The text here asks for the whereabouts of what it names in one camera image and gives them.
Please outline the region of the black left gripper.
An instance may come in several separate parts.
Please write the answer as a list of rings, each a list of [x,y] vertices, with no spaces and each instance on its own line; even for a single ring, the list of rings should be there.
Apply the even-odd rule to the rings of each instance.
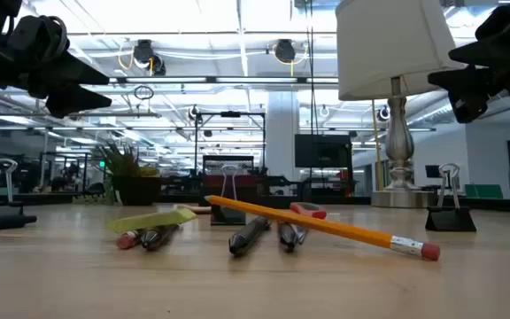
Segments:
[[[47,98],[50,115],[62,119],[71,113],[109,107],[110,98],[79,85],[105,85],[110,77],[68,52],[66,25],[56,16],[26,16],[4,38],[0,51],[0,88],[23,89]]]

